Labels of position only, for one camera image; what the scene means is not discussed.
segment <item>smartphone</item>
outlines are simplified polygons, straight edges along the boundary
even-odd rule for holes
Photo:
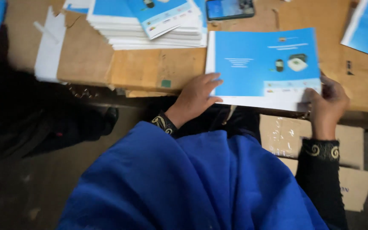
[[[251,18],[255,15],[252,0],[208,0],[208,21]]]

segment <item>blue garment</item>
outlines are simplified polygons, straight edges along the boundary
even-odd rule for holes
[[[58,229],[328,229],[251,136],[173,139],[138,123],[81,176]]]

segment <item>floor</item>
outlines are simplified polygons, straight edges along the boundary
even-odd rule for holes
[[[120,109],[113,133],[22,162],[0,164],[0,229],[54,229],[79,176],[139,121],[140,110]],[[368,170],[368,133],[365,134]],[[368,199],[363,212],[347,212],[352,230],[368,230]]]

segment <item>person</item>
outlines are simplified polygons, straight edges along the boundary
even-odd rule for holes
[[[248,132],[173,138],[208,107],[219,74],[194,78],[151,122],[139,122],[80,177],[58,229],[348,229],[335,128],[348,107],[342,86],[322,76],[310,95],[313,137],[295,178]]]
[[[0,162],[20,160],[112,132],[118,110],[105,115],[83,105],[66,86],[39,82],[8,61],[8,33],[0,26]]]

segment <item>cardboard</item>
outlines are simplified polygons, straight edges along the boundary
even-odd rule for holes
[[[297,159],[303,138],[311,138],[309,121],[260,115],[262,147],[275,155]],[[364,129],[337,125],[340,141],[340,165],[364,169]]]
[[[296,174],[298,169],[297,160],[279,159],[288,166],[293,175]],[[355,212],[362,211],[368,196],[368,171],[340,167],[339,181],[344,209]]]

